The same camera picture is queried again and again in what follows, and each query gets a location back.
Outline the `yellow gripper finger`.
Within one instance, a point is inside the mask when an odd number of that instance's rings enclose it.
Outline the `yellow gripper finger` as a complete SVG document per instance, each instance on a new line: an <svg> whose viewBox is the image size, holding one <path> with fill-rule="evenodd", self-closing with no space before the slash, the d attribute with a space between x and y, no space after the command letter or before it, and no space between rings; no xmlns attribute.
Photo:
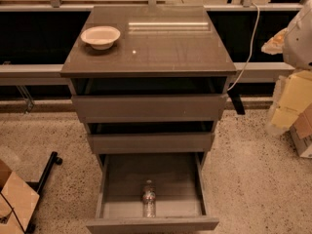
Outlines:
<svg viewBox="0 0 312 234"><path fill-rule="evenodd" d="M268 55L278 55L284 51L285 35L288 32L286 28L277 32L267 42L263 44L261 50Z"/></svg>

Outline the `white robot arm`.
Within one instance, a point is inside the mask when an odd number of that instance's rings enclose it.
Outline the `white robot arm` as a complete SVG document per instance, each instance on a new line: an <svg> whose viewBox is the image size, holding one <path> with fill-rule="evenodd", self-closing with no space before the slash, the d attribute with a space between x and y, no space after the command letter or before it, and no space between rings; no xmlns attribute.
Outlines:
<svg viewBox="0 0 312 234"><path fill-rule="evenodd" d="M282 54L294 68L312 69L312 0L308 0L289 25L271 37L262 47L265 54Z"/></svg>

